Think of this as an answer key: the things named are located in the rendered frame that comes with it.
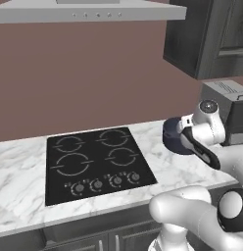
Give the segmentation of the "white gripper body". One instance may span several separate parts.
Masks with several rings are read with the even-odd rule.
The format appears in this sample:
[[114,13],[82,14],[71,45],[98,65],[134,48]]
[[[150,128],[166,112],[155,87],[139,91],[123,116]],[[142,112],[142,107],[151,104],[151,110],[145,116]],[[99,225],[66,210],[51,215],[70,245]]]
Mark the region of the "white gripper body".
[[192,131],[192,126],[181,127],[180,125],[177,125],[176,131],[178,134],[182,134],[186,131]]

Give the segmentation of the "dark blue pot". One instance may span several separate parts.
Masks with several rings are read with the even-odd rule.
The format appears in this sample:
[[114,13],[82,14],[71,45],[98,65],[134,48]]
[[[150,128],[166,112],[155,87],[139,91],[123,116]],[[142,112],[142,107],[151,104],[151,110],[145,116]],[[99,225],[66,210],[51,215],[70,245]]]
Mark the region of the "dark blue pot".
[[193,155],[190,149],[185,148],[180,140],[180,134],[176,130],[181,117],[170,118],[163,123],[163,144],[172,153],[179,155]]

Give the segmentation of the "black glass hob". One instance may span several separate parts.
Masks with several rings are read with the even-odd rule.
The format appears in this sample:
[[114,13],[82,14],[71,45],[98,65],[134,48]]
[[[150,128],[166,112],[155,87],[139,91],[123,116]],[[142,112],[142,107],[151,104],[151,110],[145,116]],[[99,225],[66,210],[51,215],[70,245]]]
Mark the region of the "black glass hob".
[[[46,144],[45,204],[59,205],[157,182],[126,126],[50,136]],[[140,175],[133,181],[131,175]],[[121,184],[115,185],[115,176]],[[93,183],[103,186],[95,190]],[[77,193],[74,187],[84,185]]]

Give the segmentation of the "dark grey base cupboard door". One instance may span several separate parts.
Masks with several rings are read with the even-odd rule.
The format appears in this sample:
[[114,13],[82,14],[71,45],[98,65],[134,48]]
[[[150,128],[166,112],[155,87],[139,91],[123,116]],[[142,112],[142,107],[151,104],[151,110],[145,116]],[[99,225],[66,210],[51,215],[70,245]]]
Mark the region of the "dark grey base cupboard door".
[[115,228],[109,233],[109,251],[116,251],[117,234],[120,237],[121,251],[148,251],[160,229],[161,226],[153,221]]
[[99,234],[83,239],[74,239],[60,244],[50,244],[44,251],[99,251],[99,240],[103,242],[103,251],[109,251],[107,234]]

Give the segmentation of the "dark grey drawer front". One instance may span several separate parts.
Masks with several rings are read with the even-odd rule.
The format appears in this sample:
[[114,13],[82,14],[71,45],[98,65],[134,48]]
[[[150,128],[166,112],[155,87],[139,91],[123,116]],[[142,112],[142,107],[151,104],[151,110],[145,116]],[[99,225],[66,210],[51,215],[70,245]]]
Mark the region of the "dark grey drawer front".
[[48,241],[59,243],[117,227],[144,223],[151,219],[148,206],[142,205],[82,220],[48,226],[43,229],[43,233]]

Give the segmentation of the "grey range hood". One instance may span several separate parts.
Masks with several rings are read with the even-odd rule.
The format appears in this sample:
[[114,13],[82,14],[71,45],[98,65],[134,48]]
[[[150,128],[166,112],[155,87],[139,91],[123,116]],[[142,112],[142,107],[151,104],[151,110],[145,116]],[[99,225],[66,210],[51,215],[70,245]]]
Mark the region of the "grey range hood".
[[9,0],[0,24],[178,21],[186,7],[147,0]]

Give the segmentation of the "dark grey wall cupboard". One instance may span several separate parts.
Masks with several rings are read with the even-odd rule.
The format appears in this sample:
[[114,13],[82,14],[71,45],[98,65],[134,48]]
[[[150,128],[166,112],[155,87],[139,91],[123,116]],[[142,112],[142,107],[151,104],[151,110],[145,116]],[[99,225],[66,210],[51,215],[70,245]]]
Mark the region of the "dark grey wall cupboard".
[[170,0],[187,8],[183,21],[168,21],[164,59],[195,79],[200,63],[214,0]]

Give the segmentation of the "dark grey wall cupboard door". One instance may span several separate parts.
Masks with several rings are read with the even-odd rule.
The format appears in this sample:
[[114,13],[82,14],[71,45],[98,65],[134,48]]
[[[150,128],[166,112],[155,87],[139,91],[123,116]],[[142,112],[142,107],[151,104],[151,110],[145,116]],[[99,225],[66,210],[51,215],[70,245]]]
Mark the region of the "dark grey wall cupboard door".
[[214,0],[199,79],[243,76],[243,0]]

